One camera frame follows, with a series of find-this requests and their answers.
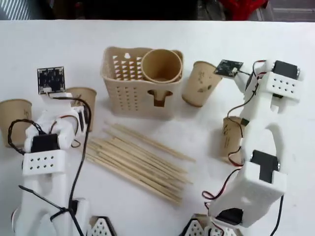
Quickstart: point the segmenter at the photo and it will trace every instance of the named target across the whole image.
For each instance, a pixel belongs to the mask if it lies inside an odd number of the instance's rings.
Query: basket ventilation hole
[[[125,58],[126,58],[126,59],[130,59],[130,58],[131,58],[130,54],[129,54],[129,53],[126,53],[126,54],[125,54]]]

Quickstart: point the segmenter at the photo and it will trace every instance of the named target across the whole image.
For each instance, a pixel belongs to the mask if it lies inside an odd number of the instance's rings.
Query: bamboo skewer
[[[187,173],[185,170],[183,170],[183,169],[181,169],[181,168],[179,168],[179,167],[173,165],[172,163],[170,163],[170,162],[168,162],[168,161],[166,161],[166,160],[164,160],[164,159],[162,159],[162,158],[160,158],[160,157],[154,155],[153,153],[151,153],[151,152],[149,152],[149,151],[147,151],[147,150],[145,150],[145,149],[143,149],[143,148],[137,146],[136,144],[133,144],[132,142],[130,142],[130,141],[128,141],[128,140],[126,140],[126,139],[124,139],[124,138],[122,138],[122,137],[120,137],[120,136],[117,136],[117,134],[114,134],[114,133],[112,133],[112,132],[109,131],[109,130],[105,130],[105,132],[106,132],[107,134],[109,134],[109,135],[115,137],[116,139],[123,141],[123,142],[126,143],[129,147],[132,147],[133,149],[136,149],[136,150],[138,150],[139,152],[144,153],[144,154],[147,155],[149,158],[153,159],[155,162],[161,163],[161,164],[163,164],[164,166],[166,166],[167,168],[169,168],[169,169],[171,169],[171,170],[174,170],[174,171],[176,171],[176,172]]]
[[[179,159],[196,162],[195,159],[193,159],[193,158],[191,158],[189,156],[186,156],[186,155],[184,155],[184,154],[182,154],[182,153],[180,153],[180,152],[178,152],[178,151],[176,151],[174,149],[171,149],[171,148],[169,148],[169,147],[167,147],[167,146],[165,146],[165,145],[163,145],[163,144],[161,144],[161,143],[159,143],[159,142],[157,142],[157,141],[155,141],[153,139],[150,139],[149,137],[144,136],[143,134],[140,134],[140,133],[138,133],[138,132],[136,132],[134,130],[131,130],[131,129],[127,128],[124,125],[113,124],[111,126],[113,128],[115,128],[115,129],[125,133],[125,134],[131,135],[131,136],[133,136],[135,138],[138,138],[139,140],[141,140],[141,141],[143,141],[145,143],[151,144],[152,146],[154,146],[156,148],[164,150],[164,151],[172,154],[173,156],[175,156],[175,157],[177,157]]]
[[[112,146],[110,146],[110,144],[102,144],[102,147],[106,151],[108,151],[111,155],[109,155],[109,153],[106,153],[104,150],[99,149],[97,151],[102,154],[99,156],[103,157],[103,154],[106,156],[110,156],[111,158],[113,158],[115,160],[115,162],[118,162],[118,163],[132,169],[133,171],[145,176],[148,179],[151,179],[152,181],[155,181],[156,183],[158,183],[162,186],[168,187],[168,188],[175,190],[175,191],[181,191],[182,190],[179,186],[177,186],[177,185],[174,186],[174,185],[166,182],[165,180],[160,179],[153,174],[150,174],[148,171],[150,171],[151,169],[149,169],[149,168],[145,168],[146,170],[141,169],[139,166],[137,166],[137,162],[134,162],[132,159],[129,159],[127,157],[126,154],[128,154],[128,153],[125,152],[126,153],[125,154],[123,152],[120,152],[118,149],[115,150]]]
[[[113,128],[117,128],[116,126],[121,129],[121,132],[131,135],[130,132],[132,130],[130,131],[126,128],[127,131],[122,131],[124,126],[121,128],[117,124],[113,125]],[[177,205],[180,204],[184,184],[191,183],[185,177],[187,173],[185,170],[139,147],[120,135],[116,135],[109,130],[105,130],[105,132],[111,135],[112,138],[107,140],[91,138],[89,140],[87,145],[88,160],[145,187],[164,199]],[[162,150],[165,150],[163,148],[168,148],[158,142],[149,144]]]
[[[124,165],[120,164],[118,161],[116,161],[114,158],[112,158],[110,155],[106,155],[106,154],[101,154],[98,157],[95,157],[98,160],[107,160],[111,163],[113,163],[115,166],[119,167],[122,171],[129,173],[130,175],[136,177],[138,180],[143,181],[145,183],[147,183],[149,186],[151,186],[152,188],[158,190],[159,192],[163,193],[164,195],[173,198],[176,201],[180,201],[181,198],[179,196],[177,196],[175,193],[172,193],[171,191],[169,191],[168,189],[166,189],[165,187],[157,184],[156,182],[146,178],[145,176],[140,175],[137,172],[133,172],[131,169],[125,167]]]
[[[125,143],[120,141],[120,140],[111,140],[110,143],[125,150],[125,151],[128,151],[128,146],[125,145]],[[155,161],[149,159],[148,156],[143,155],[141,152],[139,152],[137,150],[130,148],[129,153],[131,153],[134,156],[136,156],[137,158],[149,163],[151,166],[158,168],[165,175],[171,177],[172,179],[176,179],[176,180],[183,182],[183,183],[191,183],[188,179],[183,177],[181,174],[175,172],[174,170],[170,171],[169,168],[166,168],[164,165],[161,165],[159,162],[155,162]]]
[[[163,198],[165,198],[165,199],[167,199],[167,200],[169,200],[169,201],[171,201],[171,202],[173,202],[173,203],[175,203],[177,205],[180,204],[180,202],[176,201],[175,199],[164,195],[163,193],[161,193],[158,190],[152,188],[151,186],[145,184],[144,182],[141,182],[140,180],[138,180],[138,179],[136,179],[136,178],[134,178],[134,177],[124,173],[123,171],[121,171],[121,170],[119,170],[119,169],[117,169],[117,168],[115,168],[115,167],[113,167],[113,166],[111,166],[111,165],[109,165],[109,164],[107,164],[105,162],[99,161],[99,160],[97,160],[96,158],[94,158],[94,157],[92,157],[90,155],[88,156],[88,160],[90,160],[91,162],[97,163],[97,164],[99,164],[99,165],[101,165],[103,167],[106,167],[107,169],[111,170],[112,172],[115,172],[115,173],[125,177],[126,179],[132,181],[133,183],[136,183],[136,184],[138,184],[138,185],[148,189],[149,191],[151,191],[151,192],[153,192],[153,193],[155,193],[155,194],[157,194],[157,195],[159,195],[159,196],[161,196],[161,197],[163,197]]]

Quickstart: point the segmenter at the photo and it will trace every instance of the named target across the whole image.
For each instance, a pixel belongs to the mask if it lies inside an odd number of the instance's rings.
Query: wire
[[[258,79],[261,79],[259,76],[260,76],[260,75],[264,75],[264,74],[266,74],[266,72],[261,72],[261,73],[259,73],[259,74],[256,76],[257,80],[258,80]],[[243,104],[241,104],[241,105],[239,105],[239,106],[233,107],[233,108],[232,108],[231,110],[229,110],[228,113],[227,113],[227,119],[230,120],[230,121],[233,122],[233,123],[236,123],[236,124],[240,127],[241,138],[243,138],[242,125],[241,125],[239,122],[237,122],[237,121],[235,121],[235,120],[232,120],[232,119],[230,118],[230,113],[231,113],[232,111],[238,109],[238,108],[241,108],[241,107],[243,107],[243,106],[246,106],[246,105],[252,100],[252,98],[255,96],[255,94],[256,94],[256,92],[257,92],[257,89],[258,89],[258,85],[259,85],[259,84],[258,84],[258,81],[257,81],[257,83],[256,83],[256,85],[255,85],[255,90],[252,92],[251,97],[250,97],[245,103],[243,103]],[[244,164],[238,164],[238,163],[234,162],[233,160],[231,160],[231,158],[230,158],[231,155],[238,153],[240,150],[241,150],[241,147],[239,147],[239,148],[237,149],[237,151],[233,151],[233,152],[230,152],[230,153],[228,154],[228,160],[229,160],[229,161],[232,163],[232,165],[235,166],[235,167],[242,167],[242,166],[244,165]]]
[[[228,154],[228,160],[229,160],[229,161],[232,163],[232,165],[235,166],[235,167],[242,167],[242,166],[244,166],[244,164],[239,164],[239,163],[237,163],[237,162],[235,162],[235,161],[233,161],[233,160],[231,159],[231,155],[238,153],[240,150],[241,150],[241,146],[239,146],[239,148],[237,149],[237,151],[233,151],[233,152],[230,152],[230,153]]]
[[[244,72],[242,70],[238,70],[237,72],[242,73],[242,74],[246,74],[246,75],[249,75],[249,76],[251,75],[250,73]]]
[[[42,134],[46,134],[42,128],[40,127],[39,124],[35,123],[34,121],[30,120],[30,119],[16,119],[14,120],[10,126],[9,126],[9,129],[8,129],[8,144],[13,147],[18,153],[20,153],[21,155],[24,155],[25,154],[25,151],[23,151],[22,149],[18,149],[12,142],[12,130],[13,130],[13,126],[16,124],[16,123],[19,123],[19,122],[25,122],[25,123],[30,123],[32,124],[37,130],[38,130],[38,134],[39,135],[42,135]]]
[[[222,195],[222,193],[224,192],[224,189],[225,189],[225,187],[226,187],[226,184],[227,184],[227,182],[229,181],[229,179],[231,178],[231,176],[232,176],[235,172],[237,172],[237,171],[239,171],[239,170],[240,170],[240,169],[235,169],[234,171],[232,171],[232,173],[229,174],[229,176],[226,178],[226,180],[225,180],[225,182],[224,182],[224,184],[223,184],[221,190],[219,191],[219,193],[218,193],[216,196],[214,196],[212,193],[210,193],[210,192],[208,192],[208,191],[203,191],[201,195],[202,195],[205,199],[211,200],[211,201],[212,201],[212,200],[215,200],[215,199],[217,199],[217,198],[219,198],[219,197]]]
[[[60,118],[60,119],[63,119],[63,118],[67,118],[67,117],[75,118],[77,125],[76,125],[76,128],[75,128],[75,133],[74,133],[74,135],[76,135],[76,134],[78,133],[78,130],[79,130],[79,121],[78,121],[78,118],[75,117],[75,116],[73,116],[73,115],[65,115],[65,116],[61,116],[61,117],[59,117],[59,118]],[[52,124],[52,126],[51,126],[50,129],[49,129],[49,134],[52,133],[53,128],[54,128],[54,126],[55,126],[56,124],[57,124],[57,121],[55,121],[55,122]]]
[[[76,142],[78,145],[75,146],[75,145],[71,144],[71,147],[72,147],[72,148],[78,148],[78,147],[81,146],[81,143],[80,143],[78,140],[75,139],[75,140],[73,140],[73,141]]]
[[[79,168],[77,170],[77,173],[75,175],[75,178],[74,178],[74,181],[73,181],[73,184],[72,184],[72,188],[71,188],[71,192],[70,192],[70,196],[69,196],[69,202],[68,202],[68,209],[69,209],[69,213],[73,219],[73,222],[80,234],[80,236],[84,236],[84,234],[82,233],[82,230],[80,228],[80,225],[74,215],[74,212],[71,208],[72,206],[72,202],[73,202],[73,193],[74,193],[74,189],[75,189],[75,186],[76,186],[76,183],[78,181],[78,178],[79,178],[79,175],[80,175],[80,172],[81,172],[81,169],[82,169],[82,166],[83,166],[83,163],[84,163],[84,160],[85,160],[85,153],[86,153],[86,148],[87,148],[87,143],[88,143],[88,138],[89,138],[89,130],[90,130],[90,126],[91,126],[91,119],[92,119],[92,112],[91,112],[91,108],[90,106],[88,105],[88,103],[81,99],[81,98],[74,98],[74,97],[51,97],[52,99],[57,99],[57,100],[75,100],[75,101],[79,101],[79,102],[82,102],[84,104],[84,106],[86,106],[88,108],[88,111],[89,111],[89,116],[88,116],[88,127],[87,127],[87,130],[86,130],[86,134],[85,134],[85,138],[84,138],[84,144],[83,144],[83,151],[82,151],[82,158],[81,158],[81,162],[80,162],[80,165],[79,165]]]
[[[74,135],[77,135],[78,130],[79,130],[79,120],[78,120],[78,118],[75,117],[75,116],[73,116],[73,115],[65,115],[65,116],[61,116],[61,117],[59,117],[59,118],[63,119],[63,118],[67,118],[67,117],[75,118],[75,120],[77,121],[77,122],[76,122],[76,123],[77,123],[76,129],[75,129],[75,133],[74,133]],[[54,121],[54,123],[51,125],[51,127],[50,127],[50,129],[49,129],[49,134],[52,133],[53,128],[55,127],[56,124],[57,124],[57,121]],[[72,148],[78,148],[78,147],[80,147],[81,143],[80,143],[78,140],[75,139],[75,140],[73,140],[73,141],[76,142],[78,145],[75,146],[75,145],[71,144],[71,147],[72,147]]]
[[[24,187],[24,186],[22,186],[22,185],[19,185],[19,188],[22,189],[22,190],[24,190],[24,191],[27,191],[27,192],[29,192],[29,193],[34,194],[35,196],[39,197],[40,199],[44,200],[45,202],[49,203],[50,205],[54,206],[55,208],[58,208],[59,210],[62,210],[62,209],[63,209],[63,207],[58,206],[58,205],[54,204],[53,202],[51,202],[50,200],[48,200],[47,198],[44,198],[44,197],[40,196],[40,195],[39,195],[38,193],[36,193],[34,190],[31,190],[31,189],[29,189],[29,188],[26,188],[26,187]]]
[[[255,73],[255,65],[256,65],[256,63],[265,62],[265,61],[266,61],[266,60],[257,60],[257,61],[255,61],[255,62],[252,64],[252,72],[253,72],[253,74],[254,74],[255,77],[257,77],[257,76],[256,76],[256,73]]]
[[[283,203],[284,203],[284,195],[282,195],[282,197],[280,199],[280,206],[279,206],[279,213],[278,213],[277,223],[276,223],[276,226],[275,226],[274,230],[271,232],[270,236],[273,236],[276,233],[276,231],[277,231],[277,229],[279,227]]]
[[[213,221],[211,221],[211,222],[212,222],[212,224],[213,224],[215,227],[217,227],[219,230],[222,231],[222,235],[221,235],[221,236],[224,236],[224,230],[223,230],[220,226],[218,226],[218,225],[216,225],[215,223],[213,223]]]

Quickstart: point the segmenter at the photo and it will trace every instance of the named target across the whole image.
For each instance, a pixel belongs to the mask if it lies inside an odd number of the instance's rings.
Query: basket handle hole
[[[173,95],[171,91],[167,91],[167,90],[149,90],[148,94],[154,97],[155,107],[164,107],[166,97]]]

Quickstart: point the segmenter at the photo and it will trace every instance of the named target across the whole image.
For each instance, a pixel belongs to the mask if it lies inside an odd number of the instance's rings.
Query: red object
[[[268,0],[220,0],[232,13],[233,21],[245,21],[260,7],[267,7]]]

